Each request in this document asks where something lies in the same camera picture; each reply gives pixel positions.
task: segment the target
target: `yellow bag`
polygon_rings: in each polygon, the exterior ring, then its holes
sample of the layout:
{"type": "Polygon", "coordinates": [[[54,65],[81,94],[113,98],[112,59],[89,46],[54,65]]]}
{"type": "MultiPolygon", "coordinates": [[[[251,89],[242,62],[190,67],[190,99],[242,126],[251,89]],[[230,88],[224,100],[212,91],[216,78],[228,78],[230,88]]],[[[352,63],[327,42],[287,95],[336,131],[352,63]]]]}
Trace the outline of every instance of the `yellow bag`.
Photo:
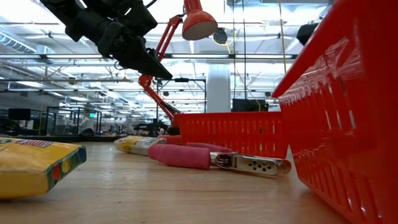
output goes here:
{"type": "Polygon", "coordinates": [[[114,146],[117,150],[132,154],[147,156],[147,150],[154,144],[166,144],[164,138],[151,138],[142,136],[127,136],[116,140],[114,146]]]}
{"type": "Polygon", "coordinates": [[[0,138],[0,198],[46,194],[86,158],[84,146],[0,138]]]}

